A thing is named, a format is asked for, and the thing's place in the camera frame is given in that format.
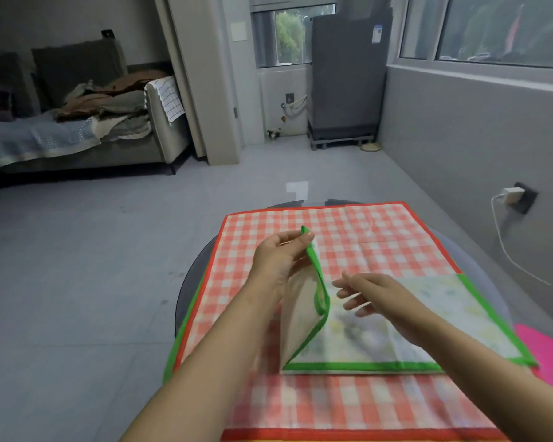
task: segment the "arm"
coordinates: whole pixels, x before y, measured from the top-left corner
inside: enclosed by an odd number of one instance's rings
[[[219,440],[288,277],[308,263],[300,256],[312,239],[292,231],[258,247],[242,289],[121,441]]]
[[[381,313],[440,364],[464,394],[513,441],[553,441],[553,388],[437,316],[385,274],[343,274],[339,297],[357,316]]]

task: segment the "hand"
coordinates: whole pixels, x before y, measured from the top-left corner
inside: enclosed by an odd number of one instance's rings
[[[386,274],[361,273],[350,276],[344,272],[342,279],[332,284],[341,288],[339,298],[356,295],[344,304],[346,310],[369,303],[358,309],[355,315],[362,317],[380,313],[391,321],[406,340],[415,345],[421,345],[421,331],[440,319],[410,290]]]
[[[301,234],[301,231],[285,231],[265,239],[254,252],[252,269],[248,281],[258,281],[284,294],[289,277],[308,266],[311,262],[305,249],[315,234]]]

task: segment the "light switch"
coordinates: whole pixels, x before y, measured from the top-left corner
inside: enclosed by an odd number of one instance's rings
[[[234,42],[242,42],[243,40],[248,40],[248,34],[246,34],[245,21],[232,23],[232,40]]]

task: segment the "wall outlet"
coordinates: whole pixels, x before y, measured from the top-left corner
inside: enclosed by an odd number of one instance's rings
[[[103,29],[100,34],[103,35],[103,39],[115,38],[115,33],[112,31],[112,29]]]
[[[509,206],[517,213],[526,214],[528,213],[528,210],[531,209],[534,201],[537,200],[538,192],[535,191],[533,188],[527,186],[526,184],[520,182],[514,183],[514,187],[521,187],[522,189],[524,189],[524,193],[522,197],[520,197],[520,200]]]

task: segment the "white towel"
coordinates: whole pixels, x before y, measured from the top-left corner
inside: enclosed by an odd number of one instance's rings
[[[148,85],[153,85],[155,91],[158,93],[166,112],[168,122],[171,124],[184,114],[184,108],[182,102],[180,102],[180,96],[178,95],[178,88],[176,86],[176,80],[174,76],[168,76],[162,79],[151,81]]]

